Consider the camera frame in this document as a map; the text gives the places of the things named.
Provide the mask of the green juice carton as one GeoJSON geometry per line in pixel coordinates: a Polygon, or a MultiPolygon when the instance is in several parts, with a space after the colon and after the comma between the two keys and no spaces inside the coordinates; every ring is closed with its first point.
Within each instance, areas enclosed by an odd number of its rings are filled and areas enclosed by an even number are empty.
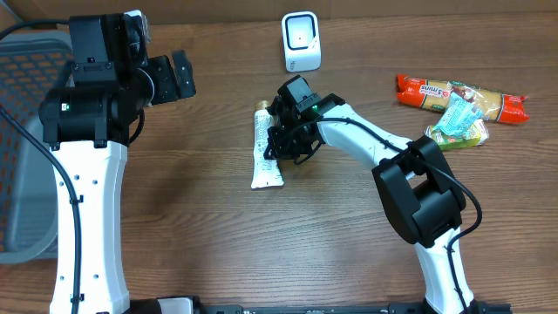
{"type": "Polygon", "coordinates": [[[426,128],[425,135],[434,139],[442,151],[481,146],[489,139],[489,132],[483,119],[475,120],[463,135],[457,137],[434,130],[433,126],[426,128]]]}

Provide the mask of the orange cracker pack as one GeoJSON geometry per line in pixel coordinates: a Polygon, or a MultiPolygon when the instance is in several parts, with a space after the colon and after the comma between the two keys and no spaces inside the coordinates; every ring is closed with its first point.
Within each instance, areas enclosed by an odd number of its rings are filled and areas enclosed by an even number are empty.
{"type": "Polygon", "coordinates": [[[404,105],[442,113],[454,93],[479,108],[484,120],[521,124],[530,119],[523,106],[527,99],[525,96],[496,92],[459,81],[414,78],[406,74],[398,74],[396,82],[398,101],[404,105]]]}

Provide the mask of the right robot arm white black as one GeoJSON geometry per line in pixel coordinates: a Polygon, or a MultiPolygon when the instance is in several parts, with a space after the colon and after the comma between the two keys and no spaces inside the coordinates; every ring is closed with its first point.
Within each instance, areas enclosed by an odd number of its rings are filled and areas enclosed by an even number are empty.
{"type": "Polygon", "coordinates": [[[267,160],[300,165],[322,146],[335,147],[371,170],[385,216],[416,250],[425,279],[425,306],[434,313],[471,313],[459,252],[461,212],[469,191],[456,180],[438,144],[409,140],[373,125],[344,99],[313,92],[299,75],[266,105],[267,160]]]}

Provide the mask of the white cream tube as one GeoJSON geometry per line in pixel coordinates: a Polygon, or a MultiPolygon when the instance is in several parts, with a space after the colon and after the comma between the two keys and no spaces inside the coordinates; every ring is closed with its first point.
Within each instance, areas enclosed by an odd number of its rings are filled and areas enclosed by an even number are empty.
{"type": "Polygon", "coordinates": [[[276,125],[276,118],[268,111],[270,106],[271,103],[267,100],[261,100],[255,104],[252,189],[282,187],[284,184],[277,161],[264,158],[264,152],[269,143],[268,130],[276,125]]]}

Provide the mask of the teal wipes pack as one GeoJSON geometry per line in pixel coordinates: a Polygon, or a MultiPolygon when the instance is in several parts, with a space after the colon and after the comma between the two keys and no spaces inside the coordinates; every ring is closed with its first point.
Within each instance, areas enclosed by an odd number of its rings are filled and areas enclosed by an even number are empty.
{"type": "Polygon", "coordinates": [[[483,112],[478,107],[452,92],[446,111],[432,130],[447,136],[463,137],[473,122],[482,116],[483,112]]]}

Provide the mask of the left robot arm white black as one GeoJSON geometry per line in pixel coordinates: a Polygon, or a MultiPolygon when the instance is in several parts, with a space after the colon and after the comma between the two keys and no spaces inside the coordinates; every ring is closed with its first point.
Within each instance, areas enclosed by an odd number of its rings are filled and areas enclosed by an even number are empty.
{"type": "Polygon", "coordinates": [[[121,189],[148,106],[195,95],[184,51],[149,57],[139,10],[71,17],[73,59],[39,108],[56,171],[58,267],[52,313],[196,314],[197,297],[131,298],[122,264],[121,189]]]}

